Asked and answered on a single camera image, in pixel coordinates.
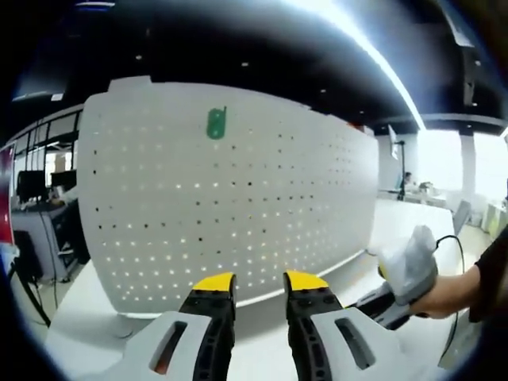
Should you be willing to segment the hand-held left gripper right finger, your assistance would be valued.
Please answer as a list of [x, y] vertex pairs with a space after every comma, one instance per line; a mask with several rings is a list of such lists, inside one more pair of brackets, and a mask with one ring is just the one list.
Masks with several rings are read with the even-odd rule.
[[444, 380], [447, 371], [402, 349], [396, 330], [343, 306], [322, 278], [283, 275], [288, 343], [300, 380]]

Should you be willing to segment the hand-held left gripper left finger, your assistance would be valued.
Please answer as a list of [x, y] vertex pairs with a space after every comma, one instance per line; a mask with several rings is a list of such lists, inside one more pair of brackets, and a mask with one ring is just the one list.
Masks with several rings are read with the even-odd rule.
[[235, 344], [236, 276], [199, 281], [177, 311], [161, 314], [125, 346], [102, 380], [226, 380]]

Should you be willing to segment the person's right hand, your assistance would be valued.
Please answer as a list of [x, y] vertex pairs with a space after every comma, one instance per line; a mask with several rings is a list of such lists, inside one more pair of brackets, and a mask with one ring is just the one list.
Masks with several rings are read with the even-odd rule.
[[442, 319], [454, 314], [456, 309], [456, 281], [458, 276], [439, 275], [433, 287], [410, 305], [414, 315]]

